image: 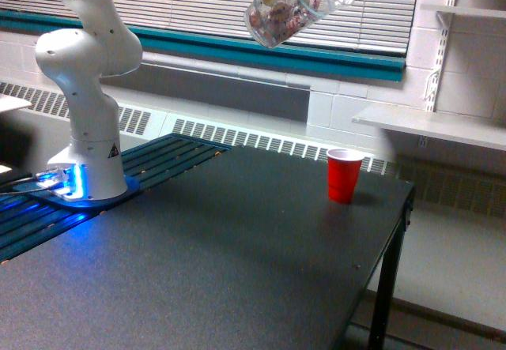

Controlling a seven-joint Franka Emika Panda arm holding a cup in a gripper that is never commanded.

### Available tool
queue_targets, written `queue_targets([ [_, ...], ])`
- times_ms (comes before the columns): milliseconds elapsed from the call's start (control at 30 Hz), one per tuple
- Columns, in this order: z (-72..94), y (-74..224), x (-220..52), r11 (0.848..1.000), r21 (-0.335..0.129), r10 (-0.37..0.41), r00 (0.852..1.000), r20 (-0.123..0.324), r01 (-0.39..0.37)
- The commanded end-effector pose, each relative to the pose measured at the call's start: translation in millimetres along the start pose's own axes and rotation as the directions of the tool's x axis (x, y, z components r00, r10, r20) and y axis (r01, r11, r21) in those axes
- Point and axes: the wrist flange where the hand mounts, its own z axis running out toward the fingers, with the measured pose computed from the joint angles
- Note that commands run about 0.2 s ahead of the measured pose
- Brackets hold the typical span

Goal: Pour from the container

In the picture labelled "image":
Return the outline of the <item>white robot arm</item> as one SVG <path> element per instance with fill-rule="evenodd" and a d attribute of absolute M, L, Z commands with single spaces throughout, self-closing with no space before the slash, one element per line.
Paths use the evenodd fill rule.
<path fill-rule="evenodd" d="M 100 81 L 136 70 L 142 45 L 113 0 L 62 0 L 81 28 L 43 34 L 36 62 L 62 90 L 70 113 L 70 143 L 47 163 L 70 172 L 55 195 L 64 201 L 103 201 L 126 193 L 119 139 L 119 106 Z"/>

